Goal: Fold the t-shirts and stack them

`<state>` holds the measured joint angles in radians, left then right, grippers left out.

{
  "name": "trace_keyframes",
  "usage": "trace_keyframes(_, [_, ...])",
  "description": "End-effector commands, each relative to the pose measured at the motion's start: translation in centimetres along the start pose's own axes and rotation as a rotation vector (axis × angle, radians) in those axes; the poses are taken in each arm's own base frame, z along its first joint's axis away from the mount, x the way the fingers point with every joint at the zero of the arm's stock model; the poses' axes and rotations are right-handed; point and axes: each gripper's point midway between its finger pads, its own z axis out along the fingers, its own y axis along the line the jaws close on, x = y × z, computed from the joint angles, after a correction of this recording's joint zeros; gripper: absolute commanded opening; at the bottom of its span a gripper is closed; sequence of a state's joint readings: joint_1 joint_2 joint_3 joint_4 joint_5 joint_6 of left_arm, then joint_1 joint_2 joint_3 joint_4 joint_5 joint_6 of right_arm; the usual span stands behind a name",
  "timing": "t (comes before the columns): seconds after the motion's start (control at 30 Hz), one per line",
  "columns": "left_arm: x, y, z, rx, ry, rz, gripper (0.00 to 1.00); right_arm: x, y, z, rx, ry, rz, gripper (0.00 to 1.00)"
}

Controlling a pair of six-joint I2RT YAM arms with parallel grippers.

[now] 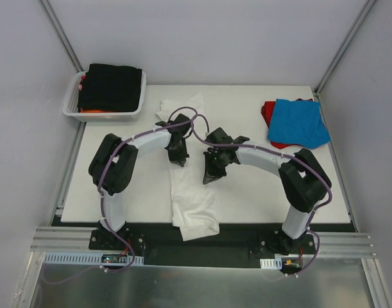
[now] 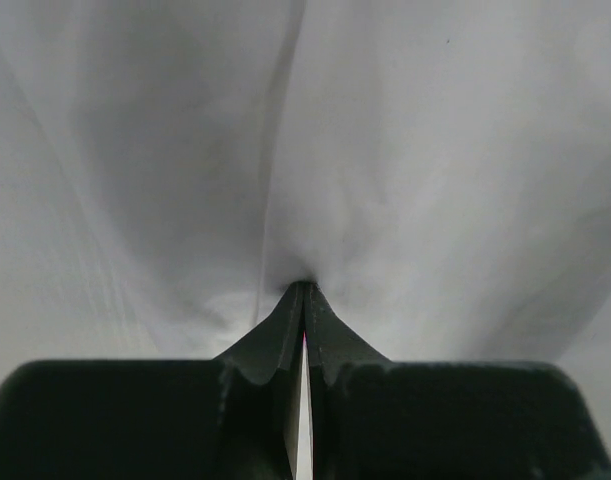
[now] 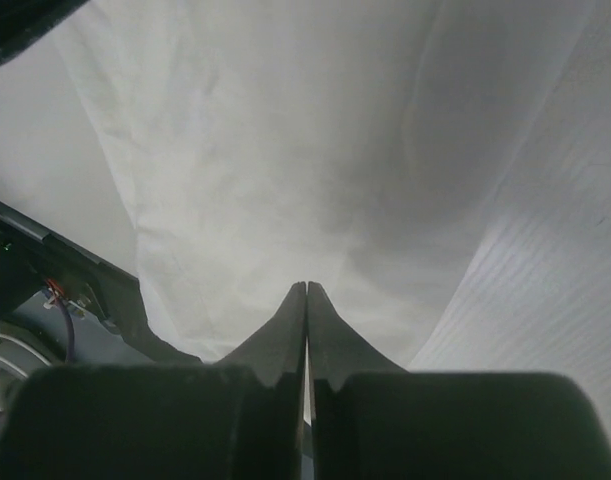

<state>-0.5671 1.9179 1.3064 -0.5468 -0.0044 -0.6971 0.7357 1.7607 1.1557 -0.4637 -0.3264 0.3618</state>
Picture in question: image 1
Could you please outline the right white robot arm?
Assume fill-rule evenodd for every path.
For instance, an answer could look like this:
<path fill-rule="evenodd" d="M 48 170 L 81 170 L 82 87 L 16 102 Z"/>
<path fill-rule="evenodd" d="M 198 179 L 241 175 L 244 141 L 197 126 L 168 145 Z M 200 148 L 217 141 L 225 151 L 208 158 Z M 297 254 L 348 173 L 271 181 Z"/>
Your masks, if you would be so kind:
<path fill-rule="evenodd" d="M 299 249 L 317 205 L 326 196 L 328 201 L 332 199 L 332 183 L 312 152 L 304 148 L 294 155 L 284 155 L 244 136 L 233 139 L 222 128 L 208 133 L 205 144 L 209 147 L 203 153 L 204 185 L 226 176 L 230 164 L 256 167 L 279 177 L 290 206 L 281 229 L 265 244 L 282 255 Z"/>

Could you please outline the white plastic basket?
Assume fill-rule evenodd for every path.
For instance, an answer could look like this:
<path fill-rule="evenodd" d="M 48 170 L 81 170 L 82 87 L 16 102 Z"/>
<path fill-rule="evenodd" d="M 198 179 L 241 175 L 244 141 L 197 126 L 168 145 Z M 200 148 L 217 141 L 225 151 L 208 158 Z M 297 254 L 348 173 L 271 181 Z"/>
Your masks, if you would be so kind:
<path fill-rule="evenodd" d="M 65 116 L 74 117 L 80 122 L 129 122 L 136 121 L 144 104 L 144 97 L 146 92 L 147 76 L 142 72 L 141 77 L 141 93 L 139 97 L 138 107 L 133 112 L 108 112 L 108 113 L 83 113 L 78 112 L 78 96 L 79 84 L 81 77 L 84 76 L 86 71 L 76 73 L 70 81 L 65 96 L 62 101 L 62 112 Z"/>

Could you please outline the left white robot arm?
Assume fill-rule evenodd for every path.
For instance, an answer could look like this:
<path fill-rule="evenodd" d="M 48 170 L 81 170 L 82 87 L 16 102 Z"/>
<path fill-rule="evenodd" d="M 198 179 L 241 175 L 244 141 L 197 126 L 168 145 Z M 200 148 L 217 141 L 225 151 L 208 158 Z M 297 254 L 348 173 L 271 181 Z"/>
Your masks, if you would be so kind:
<path fill-rule="evenodd" d="M 88 173 L 101 198 L 100 224 L 107 230 L 103 240 L 111 249 L 118 250 L 126 242 L 126 234 L 120 230 L 126 223 L 121 193 L 131 182 L 137 159 L 165 149 L 170 163 L 183 167 L 189 158 L 185 136 L 190 128 L 190 119 L 179 114 L 175 120 L 157 122 L 135 136 L 121 138 L 110 133 L 102 140 Z"/>

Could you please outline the white t shirt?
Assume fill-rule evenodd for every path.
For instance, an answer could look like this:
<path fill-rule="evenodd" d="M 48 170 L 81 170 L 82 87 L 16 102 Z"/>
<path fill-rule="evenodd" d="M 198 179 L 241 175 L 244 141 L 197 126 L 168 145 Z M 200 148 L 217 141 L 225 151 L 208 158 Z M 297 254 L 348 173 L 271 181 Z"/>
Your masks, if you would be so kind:
<path fill-rule="evenodd" d="M 180 107 L 194 108 L 205 115 L 202 94 L 185 101 L 163 99 L 156 115 L 162 121 Z M 189 159 L 184 167 L 167 163 L 171 186 L 172 222 L 180 229 L 183 241 L 190 241 L 219 233 L 216 192 L 213 186 L 203 185 L 204 151 L 207 145 L 191 136 L 186 140 Z"/>

